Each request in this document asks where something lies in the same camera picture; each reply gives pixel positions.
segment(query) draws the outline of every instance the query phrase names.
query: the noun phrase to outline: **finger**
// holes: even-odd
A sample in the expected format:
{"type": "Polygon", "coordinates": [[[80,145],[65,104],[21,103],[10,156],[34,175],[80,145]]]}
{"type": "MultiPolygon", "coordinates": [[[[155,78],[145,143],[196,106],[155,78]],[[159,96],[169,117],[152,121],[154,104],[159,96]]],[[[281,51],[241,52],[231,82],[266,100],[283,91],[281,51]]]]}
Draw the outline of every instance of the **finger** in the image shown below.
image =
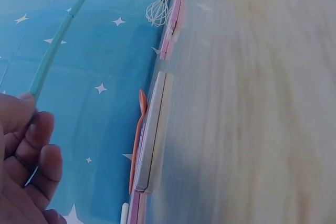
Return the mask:
{"type": "Polygon", "coordinates": [[[48,222],[48,224],[67,224],[65,218],[59,215],[59,213],[53,209],[45,210],[43,212],[43,216],[48,222]]]}
{"type": "Polygon", "coordinates": [[[21,187],[35,171],[41,149],[49,144],[53,130],[54,116],[48,112],[37,113],[14,155],[5,159],[4,168],[21,187]]]}
{"type": "MultiPolygon", "coordinates": [[[[36,116],[37,113],[38,111],[35,109],[33,117],[36,116]]],[[[25,137],[28,128],[29,124],[17,132],[9,132],[5,135],[5,159],[15,153],[17,147],[25,137]]]]}
{"type": "Polygon", "coordinates": [[[44,211],[62,177],[62,156],[56,145],[47,145],[41,150],[38,168],[29,184],[24,188],[35,206],[44,211]]]}
{"type": "Polygon", "coordinates": [[[16,132],[24,128],[35,110],[32,94],[25,93],[21,98],[0,94],[0,123],[3,133],[16,132]]]}

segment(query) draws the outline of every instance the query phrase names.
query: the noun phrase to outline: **orange spoon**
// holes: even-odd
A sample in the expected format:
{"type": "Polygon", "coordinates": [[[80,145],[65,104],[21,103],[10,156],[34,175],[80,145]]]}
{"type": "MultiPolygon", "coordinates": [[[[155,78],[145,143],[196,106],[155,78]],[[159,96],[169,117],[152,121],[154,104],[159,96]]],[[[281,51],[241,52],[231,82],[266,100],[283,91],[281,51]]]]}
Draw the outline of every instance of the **orange spoon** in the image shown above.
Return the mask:
{"type": "Polygon", "coordinates": [[[135,162],[137,161],[136,156],[138,153],[141,124],[142,124],[143,118],[145,117],[146,110],[147,110],[146,95],[141,89],[139,90],[139,103],[140,103],[141,116],[138,120],[138,124],[136,127],[135,140],[134,140],[134,146],[133,146],[133,155],[132,155],[131,173],[130,173],[130,187],[129,187],[130,194],[132,193],[132,188],[133,188],[133,181],[134,181],[134,174],[135,174],[135,162]]]}

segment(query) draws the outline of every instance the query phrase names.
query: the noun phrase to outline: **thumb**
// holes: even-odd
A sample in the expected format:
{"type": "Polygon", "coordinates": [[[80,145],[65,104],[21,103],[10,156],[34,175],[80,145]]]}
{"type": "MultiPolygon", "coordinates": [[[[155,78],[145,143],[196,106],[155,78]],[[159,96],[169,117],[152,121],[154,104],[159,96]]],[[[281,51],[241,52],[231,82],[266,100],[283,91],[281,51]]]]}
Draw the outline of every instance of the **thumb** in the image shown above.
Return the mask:
{"type": "Polygon", "coordinates": [[[0,94],[0,124],[3,134],[16,132],[25,127],[35,112],[35,99],[24,93],[19,98],[0,94]]]}

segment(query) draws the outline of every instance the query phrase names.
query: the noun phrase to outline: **fingernail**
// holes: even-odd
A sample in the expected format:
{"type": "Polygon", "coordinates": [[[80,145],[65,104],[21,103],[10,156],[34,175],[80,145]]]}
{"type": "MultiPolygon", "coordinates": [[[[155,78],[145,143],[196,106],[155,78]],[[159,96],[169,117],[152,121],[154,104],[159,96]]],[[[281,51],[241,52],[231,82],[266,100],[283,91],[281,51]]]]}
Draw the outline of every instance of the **fingernail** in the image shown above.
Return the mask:
{"type": "Polygon", "coordinates": [[[22,99],[22,100],[30,100],[34,97],[31,93],[26,92],[26,93],[23,93],[23,94],[19,95],[19,98],[22,99]]]}

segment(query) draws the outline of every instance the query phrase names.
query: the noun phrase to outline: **hand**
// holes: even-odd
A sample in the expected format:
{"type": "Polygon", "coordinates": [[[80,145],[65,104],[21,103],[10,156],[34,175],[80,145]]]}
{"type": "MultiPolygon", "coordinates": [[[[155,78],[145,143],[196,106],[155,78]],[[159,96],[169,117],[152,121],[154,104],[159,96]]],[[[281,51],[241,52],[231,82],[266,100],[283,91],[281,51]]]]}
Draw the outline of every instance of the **hand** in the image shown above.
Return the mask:
{"type": "Polygon", "coordinates": [[[36,112],[31,94],[0,94],[0,223],[67,223],[46,210],[62,175],[60,150],[49,145],[53,129],[53,115],[36,112]]]}

